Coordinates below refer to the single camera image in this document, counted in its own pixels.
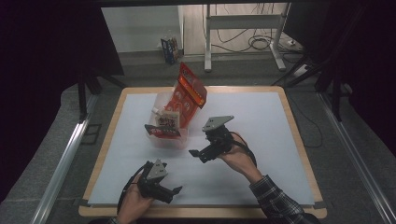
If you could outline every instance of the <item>white board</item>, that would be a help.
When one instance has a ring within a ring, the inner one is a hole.
[[[202,127],[209,117],[234,115],[225,126],[240,133],[256,156],[258,168],[299,204],[314,204],[314,197],[293,140],[286,114],[276,92],[209,93],[207,103],[189,128],[185,149],[154,147],[146,136],[157,94],[129,94],[106,155],[103,169],[88,204],[117,204],[126,182],[146,161],[168,163],[161,185],[183,186],[171,204],[257,204],[248,181],[222,160],[203,164],[189,149],[209,142]]]

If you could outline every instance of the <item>red snack bag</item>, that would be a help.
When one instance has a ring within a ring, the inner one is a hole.
[[[175,90],[165,110],[178,111],[180,128],[185,129],[189,126],[197,109],[204,107],[206,96],[207,90],[201,80],[186,64],[181,63]]]

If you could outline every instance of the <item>table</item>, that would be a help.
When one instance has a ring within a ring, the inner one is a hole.
[[[309,182],[309,186],[314,194],[314,206],[306,207],[304,210],[307,213],[311,213],[318,218],[324,218],[327,216],[327,209],[320,207],[323,203],[320,190],[318,189],[318,184],[313,174],[309,159],[307,158],[304,145],[301,136],[298,132],[296,123],[294,121],[293,115],[291,114],[290,106],[285,92],[280,87],[206,87],[208,92],[277,92],[279,94],[281,103],[284,107],[287,120],[290,125],[290,129],[293,135],[293,139],[296,143],[298,153],[302,160],[305,173]],[[128,94],[137,93],[157,93],[162,91],[171,91],[171,87],[161,87],[161,88],[126,88],[122,91],[120,99],[118,101],[116,110],[113,114],[112,120],[108,127],[104,143],[100,150],[99,156],[97,158],[96,164],[92,171],[92,176],[85,190],[83,200],[89,200],[92,193],[93,186],[101,172],[103,167],[106,154],[108,152],[111,139],[113,137],[115,128],[117,126],[118,120],[120,118],[120,113],[122,111],[123,103]],[[84,217],[114,217],[117,214],[116,206],[101,206],[101,207],[89,207],[80,206],[78,209],[79,213]],[[149,218],[161,218],[161,217],[206,217],[206,218],[263,218],[264,213],[260,208],[240,208],[240,207],[183,207],[180,206],[161,206],[156,205],[150,207],[144,217]]]

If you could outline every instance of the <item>person's right hand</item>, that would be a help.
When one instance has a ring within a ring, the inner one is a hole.
[[[233,140],[246,145],[238,134],[232,133],[232,136]],[[244,175],[251,184],[262,179],[262,173],[256,168],[253,160],[239,146],[233,145],[229,152],[220,154],[219,158],[224,160],[233,170]]]

